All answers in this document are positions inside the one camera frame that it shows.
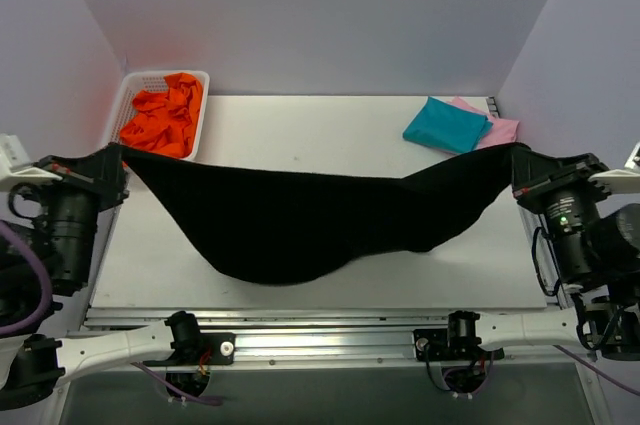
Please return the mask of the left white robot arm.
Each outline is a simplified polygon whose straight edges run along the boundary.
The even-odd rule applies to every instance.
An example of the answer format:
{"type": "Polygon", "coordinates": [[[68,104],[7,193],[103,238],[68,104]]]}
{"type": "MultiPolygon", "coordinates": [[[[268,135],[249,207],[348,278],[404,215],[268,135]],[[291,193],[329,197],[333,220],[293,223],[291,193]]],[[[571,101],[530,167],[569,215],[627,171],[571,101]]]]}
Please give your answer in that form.
{"type": "Polygon", "coordinates": [[[48,398],[74,379],[129,363],[190,364],[203,337],[180,311],[146,327],[90,338],[49,338],[41,324],[88,284],[101,212],[128,197],[122,148],[81,158],[29,158],[19,138],[1,137],[1,191],[18,223],[1,223],[1,408],[48,398]],[[38,205],[19,215],[16,198],[38,205]]]}

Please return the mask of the black t-shirt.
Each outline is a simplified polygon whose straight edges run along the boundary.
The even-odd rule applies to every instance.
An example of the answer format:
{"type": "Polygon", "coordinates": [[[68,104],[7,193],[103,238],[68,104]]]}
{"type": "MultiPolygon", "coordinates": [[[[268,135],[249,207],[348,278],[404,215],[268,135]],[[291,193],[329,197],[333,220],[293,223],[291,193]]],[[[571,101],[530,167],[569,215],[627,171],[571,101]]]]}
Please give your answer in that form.
{"type": "Polygon", "coordinates": [[[510,185],[522,150],[488,147],[403,178],[211,166],[132,148],[122,158],[215,270],[280,286],[461,235],[510,185]]]}

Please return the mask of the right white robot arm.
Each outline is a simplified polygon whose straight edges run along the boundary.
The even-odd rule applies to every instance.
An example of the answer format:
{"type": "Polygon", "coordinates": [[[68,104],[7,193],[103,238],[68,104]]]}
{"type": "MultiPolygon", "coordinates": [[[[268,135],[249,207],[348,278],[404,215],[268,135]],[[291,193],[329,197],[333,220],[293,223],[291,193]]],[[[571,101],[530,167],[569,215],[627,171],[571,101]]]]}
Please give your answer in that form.
{"type": "Polygon", "coordinates": [[[601,217],[597,205],[639,191],[639,150],[621,169],[595,155],[553,158],[521,148],[512,159],[519,206],[543,219],[534,232],[550,245],[570,308],[545,313],[449,316],[444,345],[455,357],[510,346],[582,346],[618,361],[639,358],[639,206],[601,217]]]}

